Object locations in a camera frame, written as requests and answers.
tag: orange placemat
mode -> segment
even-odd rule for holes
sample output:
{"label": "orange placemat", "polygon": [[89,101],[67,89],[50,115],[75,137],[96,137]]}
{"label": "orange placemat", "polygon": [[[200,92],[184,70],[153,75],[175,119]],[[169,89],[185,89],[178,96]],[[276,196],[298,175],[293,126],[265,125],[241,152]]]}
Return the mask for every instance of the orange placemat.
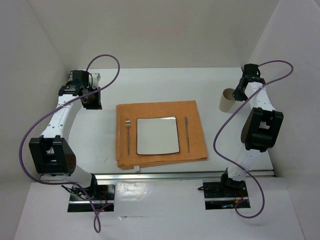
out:
{"label": "orange placemat", "polygon": [[[137,119],[176,117],[179,153],[164,155],[137,154]],[[188,118],[190,153],[187,145],[185,117]],[[130,157],[127,151],[128,130],[126,118],[131,120]],[[196,101],[151,102],[120,104],[116,106],[115,157],[118,167],[132,169],[134,166],[147,167],[163,164],[203,160],[208,157],[204,133],[201,127]]]}

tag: fork handle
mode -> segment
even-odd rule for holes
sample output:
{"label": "fork handle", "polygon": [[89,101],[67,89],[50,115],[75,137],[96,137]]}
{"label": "fork handle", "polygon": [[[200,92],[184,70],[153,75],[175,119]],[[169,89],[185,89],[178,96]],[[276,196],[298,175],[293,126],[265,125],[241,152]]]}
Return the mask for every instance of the fork handle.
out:
{"label": "fork handle", "polygon": [[128,147],[128,158],[130,158],[130,131],[128,128],[128,137],[127,137],[127,147]]}

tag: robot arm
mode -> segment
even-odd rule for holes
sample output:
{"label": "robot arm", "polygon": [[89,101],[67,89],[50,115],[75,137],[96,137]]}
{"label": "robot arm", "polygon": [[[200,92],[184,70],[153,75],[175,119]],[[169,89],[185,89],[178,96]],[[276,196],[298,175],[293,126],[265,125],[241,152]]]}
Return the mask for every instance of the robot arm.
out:
{"label": "robot arm", "polygon": [[[265,83],[265,80],[261,78],[258,65],[246,64],[239,85],[233,92],[233,97],[237,101],[245,101]],[[255,160],[263,152],[275,145],[284,118],[283,113],[276,111],[270,103],[265,88],[249,103],[251,112],[241,132],[243,146],[236,159],[236,162],[247,171],[251,170]],[[241,189],[245,184],[246,176],[245,171],[233,165],[227,168],[221,176],[221,187]]]}
{"label": "robot arm", "polygon": [[[57,107],[98,89],[99,80],[99,73],[72,71],[69,81],[59,90]],[[102,109],[100,92],[74,101],[57,111],[40,137],[31,138],[29,149],[39,174],[49,174],[87,188],[95,183],[95,177],[77,165],[76,156],[68,144],[72,124],[82,106],[86,109]]]}

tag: beige cup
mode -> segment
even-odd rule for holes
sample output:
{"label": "beige cup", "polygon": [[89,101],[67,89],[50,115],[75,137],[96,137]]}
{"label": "beige cup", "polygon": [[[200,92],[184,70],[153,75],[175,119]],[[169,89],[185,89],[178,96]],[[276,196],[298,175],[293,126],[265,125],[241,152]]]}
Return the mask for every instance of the beige cup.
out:
{"label": "beige cup", "polygon": [[232,93],[234,92],[234,89],[232,88],[226,88],[222,92],[219,109],[221,112],[224,113],[230,113],[232,110],[234,112],[234,105],[236,103],[236,100],[234,96],[232,96]]}

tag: placemat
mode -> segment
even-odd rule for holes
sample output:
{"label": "placemat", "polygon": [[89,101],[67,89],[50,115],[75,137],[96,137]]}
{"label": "placemat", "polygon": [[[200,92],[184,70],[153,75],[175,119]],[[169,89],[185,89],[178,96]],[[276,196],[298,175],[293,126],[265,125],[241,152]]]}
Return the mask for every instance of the placemat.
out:
{"label": "placemat", "polygon": [[[179,153],[163,155],[137,154],[137,119],[176,117]],[[189,147],[185,117],[188,118]],[[130,118],[130,157],[128,157],[126,118]],[[208,157],[204,133],[196,101],[151,102],[120,104],[116,106],[115,157],[118,167],[132,169],[134,166],[148,167],[163,164],[204,160]]]}

